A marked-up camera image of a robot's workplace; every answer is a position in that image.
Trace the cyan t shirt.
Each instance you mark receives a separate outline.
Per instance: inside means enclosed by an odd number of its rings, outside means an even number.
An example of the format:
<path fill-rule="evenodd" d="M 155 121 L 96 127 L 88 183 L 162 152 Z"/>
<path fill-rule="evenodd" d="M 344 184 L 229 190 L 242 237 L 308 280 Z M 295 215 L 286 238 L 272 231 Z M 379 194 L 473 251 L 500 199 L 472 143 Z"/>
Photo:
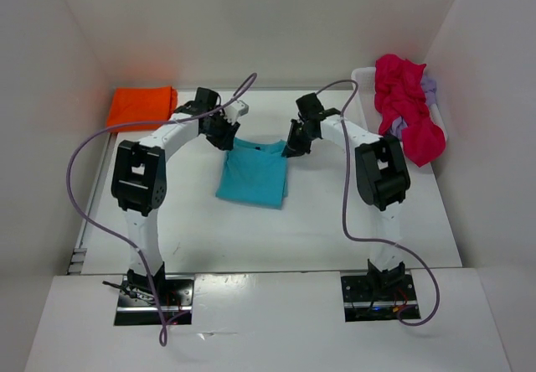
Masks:
<path fill-rule="evenodd" d="M 249 142 L 236 138 L 233 149 L 224 156 L 218 199 L 281 209 L 287 189 L 286 143 Z"/>

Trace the orange t shirt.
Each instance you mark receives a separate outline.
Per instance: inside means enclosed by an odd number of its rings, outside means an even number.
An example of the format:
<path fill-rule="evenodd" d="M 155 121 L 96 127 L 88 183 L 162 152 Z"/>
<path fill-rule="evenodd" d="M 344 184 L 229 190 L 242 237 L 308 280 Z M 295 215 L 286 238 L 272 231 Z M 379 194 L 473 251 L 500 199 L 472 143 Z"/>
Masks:
<path fill-rule="evenodd" d="M 168 121 L 178 103 L 172 86 L 159 88 L 117 88 L 106 127 L 141 121 Z"/>

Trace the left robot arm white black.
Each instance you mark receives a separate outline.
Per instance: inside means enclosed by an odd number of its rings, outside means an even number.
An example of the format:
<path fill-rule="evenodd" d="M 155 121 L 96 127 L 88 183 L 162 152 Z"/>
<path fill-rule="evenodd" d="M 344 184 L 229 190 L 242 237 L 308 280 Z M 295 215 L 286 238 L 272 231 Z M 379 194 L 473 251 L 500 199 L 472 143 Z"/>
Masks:
<path fill-rule="evenodd" d="M 126 289 L 137 290 L 147 304 L 160 303 L 168 291 L 157 227 L 158 209 L 168 190 L 167 161 L 199 136 L 221 151 L 231 150 L 239 118 L 248 110 L 240 100 L 220 105 L 217 92 L 199 88 L 193 100 L 175 109 L 169 121 L 147 137 L 119 143 L 111 194 L 125 216 L 126 238 L 134 244 Z"/>

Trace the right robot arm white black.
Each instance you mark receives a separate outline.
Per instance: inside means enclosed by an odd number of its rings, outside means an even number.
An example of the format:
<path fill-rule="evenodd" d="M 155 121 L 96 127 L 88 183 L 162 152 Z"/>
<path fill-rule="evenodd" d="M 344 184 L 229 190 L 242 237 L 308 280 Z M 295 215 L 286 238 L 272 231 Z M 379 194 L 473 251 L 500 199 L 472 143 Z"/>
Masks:
<path fill-rule="evenodd" d="M 336 108 L 324 108 L 315 93 L 298 98 L 296 105 L 298 116 L 291 120 L 282 155 L 293 158 L 308 154 L 317 139 L 344 150 L 343 215 L 348 209 L 349 177 L 354 174 L 361 200 L 375 213 L 376 236 L 360 239 L 373 245 L 368 258 L 367 288 L 373 301 L 385 299 L 405 275 L 399 248 L 399 213 L 410 188 L 410 176 L 400 142 L 395 137 L 367 131 Z"/>

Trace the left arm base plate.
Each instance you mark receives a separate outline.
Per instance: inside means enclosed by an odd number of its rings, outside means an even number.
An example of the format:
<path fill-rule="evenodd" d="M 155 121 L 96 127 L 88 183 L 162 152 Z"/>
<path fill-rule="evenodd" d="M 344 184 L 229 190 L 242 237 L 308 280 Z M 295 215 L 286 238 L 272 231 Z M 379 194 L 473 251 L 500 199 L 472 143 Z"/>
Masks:
<path fill-rule="evenodd" d="M 131 287 L 127 277 L 121 284 L 115 284 L 119 290 L 116 304 L 114 325 L 119 327 L 160 325 L 155 300 L 150 291 Z M 159 302 L 166 321 L 172 325 L 190 325 L 193 312 L 193 276 L 170 275 L 167 277 Z"/>

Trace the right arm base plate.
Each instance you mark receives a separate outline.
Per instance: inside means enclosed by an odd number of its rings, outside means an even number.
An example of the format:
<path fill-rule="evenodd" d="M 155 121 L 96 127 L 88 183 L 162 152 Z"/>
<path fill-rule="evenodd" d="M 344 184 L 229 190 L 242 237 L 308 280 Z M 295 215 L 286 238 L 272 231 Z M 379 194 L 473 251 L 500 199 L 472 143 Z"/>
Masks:
<path fill-rule="evenodd" d="M 420 319 L 420 310 L 413 278 L 406 273 L 401 282 L 381 293 L 374 293 L 365 272 L 340 276 L 345 321 L 377 322 Z"/>

